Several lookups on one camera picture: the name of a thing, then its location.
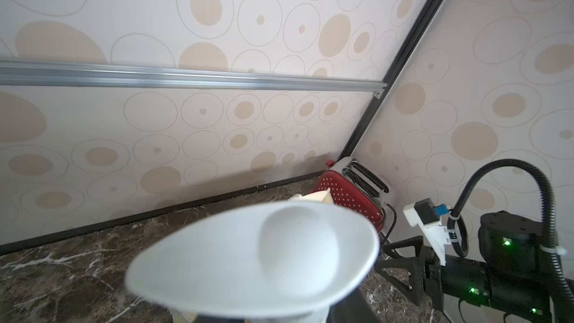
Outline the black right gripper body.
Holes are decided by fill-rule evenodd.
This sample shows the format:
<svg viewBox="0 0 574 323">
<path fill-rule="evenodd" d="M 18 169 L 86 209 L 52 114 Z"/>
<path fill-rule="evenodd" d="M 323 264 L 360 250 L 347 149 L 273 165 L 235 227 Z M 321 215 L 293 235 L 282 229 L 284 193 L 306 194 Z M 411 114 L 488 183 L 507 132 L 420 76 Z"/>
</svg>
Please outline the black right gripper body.
<svg viewBox="0 0 574 323">
<path fill-rule="evenodd" d="M 431 299 L 433 309 L 444 311 L 445 295 L 477 307 L 490 305 L 491 285 L 485 263 L 447 255 L 442 266 L 432 248 L 424 246 L 421 254 L 424 293 Z"/>
</svg>

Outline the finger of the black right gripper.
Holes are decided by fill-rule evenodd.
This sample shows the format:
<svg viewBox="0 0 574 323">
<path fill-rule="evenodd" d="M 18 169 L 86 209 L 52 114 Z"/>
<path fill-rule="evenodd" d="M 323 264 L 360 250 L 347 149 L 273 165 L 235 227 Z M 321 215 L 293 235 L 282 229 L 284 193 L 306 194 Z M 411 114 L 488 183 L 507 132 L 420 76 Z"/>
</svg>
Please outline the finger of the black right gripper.
<svg viewBox="0 0 574 323">
<path fill-rule="evenodd" d="M 404 239 L 398 242 L 385 243 L 381 246 L 382 251 L 387 256 L 400 256 L 398 249 L 401 248 L 413 248 L 415 251 L 415 256 L 419 256 L 424 245 L 423 236 L 415 236 L 409 239 Z"/>
<path fill-rule="evenodd" d="M 424 271 L 417 258 L 380 260 L 375 263 L 374 269 L 410 303 L 421 306 L 424 298 Z"/>
</svg>

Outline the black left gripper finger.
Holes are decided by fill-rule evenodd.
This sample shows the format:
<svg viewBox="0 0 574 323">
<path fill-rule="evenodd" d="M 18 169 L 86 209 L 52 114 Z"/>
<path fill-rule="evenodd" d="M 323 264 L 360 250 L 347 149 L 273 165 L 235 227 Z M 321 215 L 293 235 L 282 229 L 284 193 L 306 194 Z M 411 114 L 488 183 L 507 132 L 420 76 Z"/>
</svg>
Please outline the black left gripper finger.
<svg viewBox="0 0 574 323">
<path fill-rule="evenodd" d="M 360 289 L 330 308 L 329 323 L 380 323 Z"/>
</svg>

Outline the yellow pump dish soap bottle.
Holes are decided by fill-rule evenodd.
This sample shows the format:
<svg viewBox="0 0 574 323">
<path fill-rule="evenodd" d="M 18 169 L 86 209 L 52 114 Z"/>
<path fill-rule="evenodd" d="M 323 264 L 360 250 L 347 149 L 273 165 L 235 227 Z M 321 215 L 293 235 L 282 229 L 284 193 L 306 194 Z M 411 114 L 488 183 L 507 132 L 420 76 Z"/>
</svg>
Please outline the yellow pump dish soap bottle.
<svg viewBox="0 0 574 323">
<path fill-rule="evenodd" d="M 325 322 L 364 280 L 378 234 L 340 206 L 288 200 L 222 212 L 140 252 L 125 285 L 180 312 L 250 322 Z"/>
</svg>

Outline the cream starry night tote bag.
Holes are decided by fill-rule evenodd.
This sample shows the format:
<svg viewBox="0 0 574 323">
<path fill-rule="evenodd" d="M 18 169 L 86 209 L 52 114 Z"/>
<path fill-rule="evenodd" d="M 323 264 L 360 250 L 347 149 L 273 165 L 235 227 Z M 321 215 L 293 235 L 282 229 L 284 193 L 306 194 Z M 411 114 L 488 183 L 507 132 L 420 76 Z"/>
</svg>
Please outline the cream starry night tote bag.
<svg viewBox="0 0 574 323">
<path fill-rule="evenodd" d="M 306 195 L 296 194 L 290 197 L 289 200 L 334 204 L 330 189 L 324 191 L 316 191 Z"/>
</svg>

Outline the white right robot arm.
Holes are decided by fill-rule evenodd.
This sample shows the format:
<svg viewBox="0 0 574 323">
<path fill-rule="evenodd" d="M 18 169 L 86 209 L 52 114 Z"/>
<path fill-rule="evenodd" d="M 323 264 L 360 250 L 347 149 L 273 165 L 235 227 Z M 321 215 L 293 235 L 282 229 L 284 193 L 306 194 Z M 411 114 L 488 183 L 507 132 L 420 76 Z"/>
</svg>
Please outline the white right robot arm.
<svg viewBox="0 0 574 323">
<path fill-rule="evenodd" d="M 481 216 L 478 244 L 483 260 L 448 255 L 442 265 L 438 255 L 424 245 L 423 237 L 387 244 L 413 247 L 415 256 L 375 264 L 375 271 L 415 305 L 429 298 L 433 308 L 443 311 L 445 296 L 474 306 L 500 310 L 530 322 L 572 322 L 573 307 L 552 294 L 550 268 L 539 250 L 542 224 L 509 212 Z"/>
</svg>

